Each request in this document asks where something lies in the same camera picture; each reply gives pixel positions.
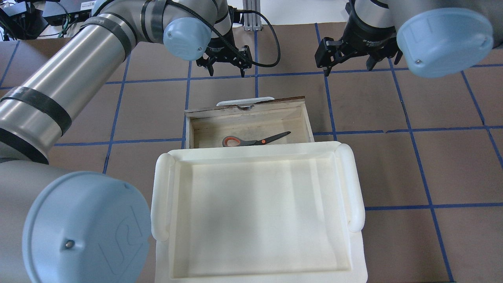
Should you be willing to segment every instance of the scissors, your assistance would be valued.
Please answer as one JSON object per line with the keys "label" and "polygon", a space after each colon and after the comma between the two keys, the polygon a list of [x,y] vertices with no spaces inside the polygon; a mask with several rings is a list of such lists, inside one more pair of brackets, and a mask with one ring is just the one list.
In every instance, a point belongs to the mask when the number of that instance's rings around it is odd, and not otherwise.
{"label": "scissors", "polygon": [[[277,139],[280,139],[280,138],[282,138],[284,136],[287,136],[290,133],[291,133],[290,131],[286,131],[286,132],[279,133],[279,134],[276,134],[274,136],[270,136],[270,137],[267,137],[267,138],[264,138],[264,139],[261,139],[261,140],[242,140],[242,139],[240,139],[240,138],[238,138],[236,136],[228,135],[228,136],[226,136],[226,137],[223,138],[222,145],[225,148],[226,147],[245,147],[245,146],[266,145],[268,143],[274,142]],[[235,145],[235,146],[229,146],[229,145],[227,145],[227,143],[230,140],[233,140],[233,141],[237,142],[237,145]]]}

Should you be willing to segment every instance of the wooden drawer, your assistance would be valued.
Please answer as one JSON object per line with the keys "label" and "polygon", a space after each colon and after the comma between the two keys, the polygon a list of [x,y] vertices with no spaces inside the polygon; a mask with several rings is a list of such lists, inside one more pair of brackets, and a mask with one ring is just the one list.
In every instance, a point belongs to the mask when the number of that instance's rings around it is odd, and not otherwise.
{"label": "wooden drawer", "polygon": [[254,140],[285,131],[292,133],[271,144],[314,142],[303,96],[186,110],[185,116],[186,149],[219,148],[228,135]]}

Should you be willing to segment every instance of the light blue joint cover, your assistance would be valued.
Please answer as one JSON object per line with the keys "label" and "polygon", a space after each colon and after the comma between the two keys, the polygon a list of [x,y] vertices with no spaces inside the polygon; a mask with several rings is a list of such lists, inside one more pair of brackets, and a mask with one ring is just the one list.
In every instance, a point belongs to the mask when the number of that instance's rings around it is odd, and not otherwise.
{"label": "light blue joint cover", "polygon": [[91,17],[96,13],[98,8],[105,2],[106,0],[96,0],[93,8],[91,9]]}
{"label": "light blue joint cover", "polygon": [[23,260],[34,283],[133,283],[150,235],[148,205],[135,187],[74,172],[51,182],[33,202],[23,228]]}
{"label": "light blue joint cover", "polygon": [[196,18],[179,18],[170,22],[163,37],[168,51],[187,61],[199,59],[210,40],[210,28]]}
{"label": "light blue joint cover", "polygon": [[443,77],[477,64],[494,41],[490,21],[463,8],[418,14],[402,25],[396,39],[409,69],[424,78]]}

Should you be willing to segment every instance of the black band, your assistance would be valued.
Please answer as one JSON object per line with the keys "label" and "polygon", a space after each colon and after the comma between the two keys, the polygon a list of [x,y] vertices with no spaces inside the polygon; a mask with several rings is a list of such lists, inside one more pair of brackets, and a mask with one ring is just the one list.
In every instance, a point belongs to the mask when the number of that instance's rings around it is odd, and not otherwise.
{"label": "black band", "polygon": [[2,128],[0,128],[0,142],[17,150],[33,162],[49,164],[47,158],[29,142]]}
{"label": "black band", "polygon": [[61,128],[63,135],[71,126],[71,117],[59,103],[47,95],[27,87],[17,87],[9,91],[0,102],[14,99],[24,102],[51,117]]}
{"label": "black band", "polygon": [[213,3],[215,4],[215,8],[217,9],[217,13],[218,13],[218,4],[217,4],[217,0],[212,0]]}
{"label": "black band", "polygon": [[115,35],[115,37],[117,37],[117,39],[119,39],[119,41],[121,42],[122,47],[124,47],[124,51],[126,53],[124,56],[124,60],[127,59],[129,54],[131,54],[132,50],[131,41],[129,41],[129,37],[119,24],[110,19],[97,16],[89,18],[87,21],[85,21],[84,24],[80,27],[80,29],[82,30],[84,27],[90,25],[98,25],[104,27],[108,31],[110,31],[113,35]]}
{"label": "black band", "polygon": [[121,15],[118,15],[118,14],[115,14],[115,13],[112,13],[112,12],[105,12],[105,14],[113,15],[113,16],[121,19],[124,23],[126,23],[126,25],[129,27],[129,29],[131,30],[131,32],[133,32],[135,44],[138,43],[138,36],[136,35],[136,32],[134,31],[133,26],[126,19],[124,19]]}
{"label": "black band", "polygon": [[227,16],[229,16],[229,13],[225,14],[225,16],[222,17],[222,19],[218,19],[216,22],[215,22],[215,25],[220,23],[221,21],[225,20],[227,18]]}
{"label": "black band", "polygon": [[164,9],[167,6],[167,0],[157,0],[152,10],[152,35],[156,42],[162,42],[164,36]]}
{"label": "black band", "polygon": [[140,23],[141,23],[141,31],[143,32],[143,35],[145,36],[145,39],[148,42],[153,42],[150,39],[150,37],[148,36],[147,28],[145,26],[145,11],[147,11],[147,5],[148,5],[149,2],[151,2],[151,1],[147,0],[147,1],[145,1],[145,3],[143,3],[143,7],[141,8],[141,14],[140,14]]}
{"label": "black band", "polygon": [[379,7],[389,9],[388,4],[385,4],[385,3],[383,3],[383,2],[381,2],[379,0],[370,0],[370,2],[376,4]]}
{"label": "black band", "polygon": [[9,157],[2,157],[2,158],[0,158],[0,164],[2,164],[4,162],[14,161],[14,160],[19,160],[19,159],[17,159],[17,158],[9,158]]}

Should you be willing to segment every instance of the screw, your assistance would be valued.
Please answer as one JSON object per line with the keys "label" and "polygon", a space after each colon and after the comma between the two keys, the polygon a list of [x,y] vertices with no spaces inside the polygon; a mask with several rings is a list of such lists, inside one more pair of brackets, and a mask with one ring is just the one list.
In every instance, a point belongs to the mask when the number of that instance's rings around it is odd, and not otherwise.
{"label": "screw", "polygon": [[64,247],[67,249],[71,249],[75,245],[75,242],[72,240],[68,240],[65,244]]}

